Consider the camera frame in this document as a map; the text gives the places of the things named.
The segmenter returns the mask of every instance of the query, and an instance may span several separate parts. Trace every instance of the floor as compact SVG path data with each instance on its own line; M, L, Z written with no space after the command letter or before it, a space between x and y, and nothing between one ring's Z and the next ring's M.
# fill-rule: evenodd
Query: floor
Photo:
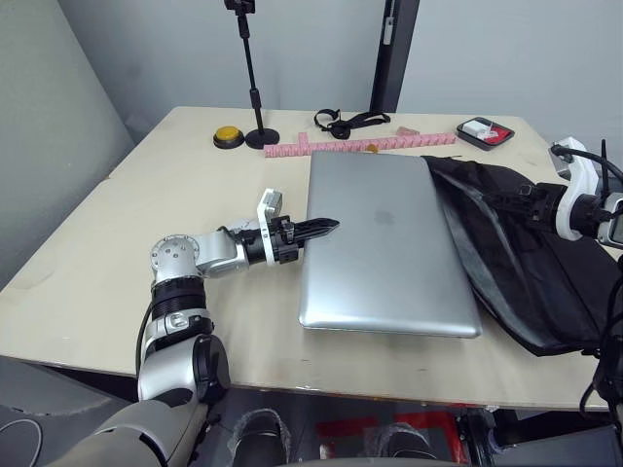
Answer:
M419 403L231 389L226 398L211 411L210 416L220 414L222 420L210 429L200 446L199 459L191 465L229 465L232 457L227 443L236 423L245 413L260 408L274 409L288 427L291 435L291 462L319 459L321 444L334 444L339 457L356 457L364 450L363 436L361 433L350 436L350 433L363 429L365 435L374 426L392 423L396 414L448 411L448 408L423 407ZM338 420L347 423L346 432L343 423L332 423ZM452 459L442 429L432 426L422 430L422 433L439 459Z
M211 416L220 414L218 425L212 427L199 448L200 457L192 467L228 466L232 461L227 443L237 421L244 413L259 409L276 410L288 426L292 437L290 462L320 458L320 445L327 442L318 435L318 423L333 420L375 419L379 425L389 424L397 414L447 411L447 407L423 407L418 403L397 403L341 397L303 395L287 392L259 392L232 389L219 403ZM440 429L423 430L433 452L439 459L451 460L444 433ZM362 443L343 438L340 456L357 456L363 451ZM599 466L621 467L620 451L610 428L600 428L584 433L550 440L526 443L496 454L499 466Z
M0 357L0 427L20 418L39 423L43 445L36 465L47 465L63 455L127 404L55 372ZM209 431L199 447L199 458L191 465L230 465L232 457L227 443L237 421L244 413L260 408L276 410L289 428L291 462L318 459L321 445L330 447L339 457L361 455L366 434L392 423L398 415L417 420L426 413L427 418L433 419L449 410L419 403L232 389L212 409L210 417L220 414L222 419ZM458 414L456 411L447 414L450 421ZM450 460L453 452L447 432L435 423L427 426L422 433L432 451L439 459ZM14 425L0 432L0 464L28 465L36 444L32 425ZM612 430L601 428L520 445L497 454L495 465L623 467L617 450Z

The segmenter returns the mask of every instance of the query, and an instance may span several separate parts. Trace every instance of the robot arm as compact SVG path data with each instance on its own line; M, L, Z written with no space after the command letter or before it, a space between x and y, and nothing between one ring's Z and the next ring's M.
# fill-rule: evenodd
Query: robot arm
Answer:
M208 408L230 386L223 343L205 302L203 279L267 262L298 258L305 242L339 223L278 217L281 193L266 190L258 205L259 228L220 228L204 235L170 235L151 251L154 282L139 337L139 402L119 411L54 466L185 467L202 441Z

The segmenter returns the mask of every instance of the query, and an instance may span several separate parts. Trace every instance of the pink ruler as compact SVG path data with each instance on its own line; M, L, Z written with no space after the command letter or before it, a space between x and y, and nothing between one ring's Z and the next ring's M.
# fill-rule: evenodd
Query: pink ruler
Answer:
M397 148L417 148L419 146L440 146L453 144L457 137L453 133L408 134L379 139L352 139L331 141L329 143L310 143L307 133L299 133L299 142L294 144L267 144L264 154L267 158L288 158L310 156L312 151L369 151L374 146L378 151Z

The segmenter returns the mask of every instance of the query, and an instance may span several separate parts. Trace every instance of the silver laptop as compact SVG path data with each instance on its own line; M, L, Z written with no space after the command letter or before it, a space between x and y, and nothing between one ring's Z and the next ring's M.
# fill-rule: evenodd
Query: silver laptop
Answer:
M426 162L314 153L308 219L340 226L305 247L307 328L475 338L480 318Z

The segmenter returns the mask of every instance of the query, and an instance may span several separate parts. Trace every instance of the black fabric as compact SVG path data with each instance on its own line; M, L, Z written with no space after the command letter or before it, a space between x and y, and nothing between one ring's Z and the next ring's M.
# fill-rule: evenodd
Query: black fabric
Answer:
M318 115L328 115L333 122L326 126L318 121ZM340 110L322 109L313 116L315 125L322 131L330 131L334 138L349 139L350 130L353 128L363 128L364 126L387 124L391 121L389 115L383 112L363 112L355 115L350 120L342 120Z
M491 315L535 355L595 350L616 262L593 239L564 240L492 209L485 194L532 184L514 170L425 159L463 267Z

